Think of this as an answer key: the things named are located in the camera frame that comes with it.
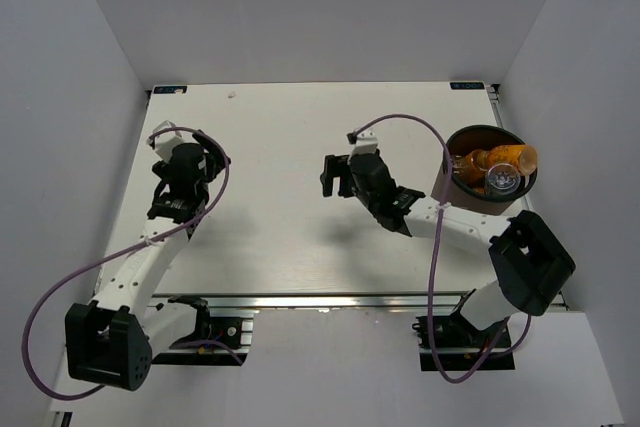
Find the orange bottle with barcode label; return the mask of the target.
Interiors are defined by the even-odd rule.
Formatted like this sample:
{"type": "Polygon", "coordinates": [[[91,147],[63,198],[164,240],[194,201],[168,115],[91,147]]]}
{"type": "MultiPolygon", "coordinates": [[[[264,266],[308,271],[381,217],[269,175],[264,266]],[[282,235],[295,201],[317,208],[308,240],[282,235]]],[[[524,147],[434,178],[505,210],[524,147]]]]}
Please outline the orange bottle with barcode label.
{"type": "Polygon", "coordinates": [[[453,175],[467,187],[479,191],[489,169],[489,154],[489,151],[476,149],[465,156],[454,155],[453,175]]]}

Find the clear bottle with blue label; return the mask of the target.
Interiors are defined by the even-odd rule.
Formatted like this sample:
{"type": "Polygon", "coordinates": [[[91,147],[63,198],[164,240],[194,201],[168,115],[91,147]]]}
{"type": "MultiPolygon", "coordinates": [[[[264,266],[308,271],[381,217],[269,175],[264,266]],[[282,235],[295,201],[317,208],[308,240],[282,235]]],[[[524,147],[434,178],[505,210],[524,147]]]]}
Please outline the clear bottle with blue label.
{"type": "Polygon", "coordinates": [[[484,192],[488,196],[503,197],[517,191],[521,174],[509,163],[492,166],[485,174],[484,192]]]}

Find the orange bottle with patterned label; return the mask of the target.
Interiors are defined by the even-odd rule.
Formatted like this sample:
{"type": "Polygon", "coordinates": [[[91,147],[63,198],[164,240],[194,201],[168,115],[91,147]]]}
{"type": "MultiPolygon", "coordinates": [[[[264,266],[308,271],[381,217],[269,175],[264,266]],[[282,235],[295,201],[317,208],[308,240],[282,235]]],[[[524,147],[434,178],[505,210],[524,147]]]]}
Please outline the orange bottle with patterned label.
{"type": "Polygon", "coordinates": [[[534,147],[527,144],[501,145],[489,152],[487,161],[490,167],[509,164],[520,175],[529,176],[537,170],[538,154],[534,147]]]}

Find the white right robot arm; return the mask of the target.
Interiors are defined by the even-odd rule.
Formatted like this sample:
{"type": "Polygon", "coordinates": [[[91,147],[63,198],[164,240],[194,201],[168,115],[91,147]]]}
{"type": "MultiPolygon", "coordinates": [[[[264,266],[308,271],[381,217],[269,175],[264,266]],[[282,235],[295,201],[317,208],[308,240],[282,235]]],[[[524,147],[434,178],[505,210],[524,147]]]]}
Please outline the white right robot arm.
{"type": "Polygon", "coordinates": [[[496,278],[472,290],[451,314],[453,337],[472,346],[516,313],[543,315],[576,264],[543,219],[529,210],[514,217],[446,206],[396,184],[378,152],[328,155],[324,196],[357,198],[387,231],[429,238],[490,259],[496,278]]]}

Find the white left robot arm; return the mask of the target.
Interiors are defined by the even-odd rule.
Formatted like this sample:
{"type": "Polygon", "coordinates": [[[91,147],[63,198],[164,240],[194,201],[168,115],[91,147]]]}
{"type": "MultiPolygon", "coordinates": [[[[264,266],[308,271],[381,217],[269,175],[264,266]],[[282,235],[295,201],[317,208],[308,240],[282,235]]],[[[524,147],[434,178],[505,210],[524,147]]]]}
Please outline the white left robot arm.
{"type": "Polygon", "coordinates": [[[201,130],[186,140],[171,123],[160,125],[149,144],[158,156],[159,179],[140,244],[88,304],[73,304],[65,316],[68,374],[75,380],[135,391],[153,360],[185,341],[205,343],[212,333],[209,306],[194,295],[178,295],[149,306],[173,260],[217,203],[209,193],[230,158],[201,130]]]}

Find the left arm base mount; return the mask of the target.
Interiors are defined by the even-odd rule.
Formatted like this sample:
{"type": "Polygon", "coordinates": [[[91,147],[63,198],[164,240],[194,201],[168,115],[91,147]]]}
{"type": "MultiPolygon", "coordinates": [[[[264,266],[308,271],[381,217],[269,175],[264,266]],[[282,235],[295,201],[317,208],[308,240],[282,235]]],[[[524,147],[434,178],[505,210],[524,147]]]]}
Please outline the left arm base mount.
{"type": "Polygon", "coordinates": [[[179,337],[165,352],[158,354],[154,365],[169,366],[241,366],[251,344],[252,318],[212,311],[204,298],[174,296],[164,306],[188,306],[196,312],[195,329],[179,337]]]}

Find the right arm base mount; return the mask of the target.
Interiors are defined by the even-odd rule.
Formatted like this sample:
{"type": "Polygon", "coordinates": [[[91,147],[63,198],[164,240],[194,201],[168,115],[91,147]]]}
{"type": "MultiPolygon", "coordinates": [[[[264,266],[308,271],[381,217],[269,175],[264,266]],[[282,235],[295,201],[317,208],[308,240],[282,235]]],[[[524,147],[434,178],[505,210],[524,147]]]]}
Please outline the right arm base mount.
{"type": "Polygon", "coordinates": [[[466,372],[488,350],[497,334],[498,342],[485,359],[480,370],[514,370],[515,360],[511,351],[512,343],[509,329],[499,328],[495,322],[485,330],[478,331],[466,322],[458,313],[469,294],[460,297],[454,311],[448,315],[434,315],[434,340],[442,367],[447,371],[466,372]]]}

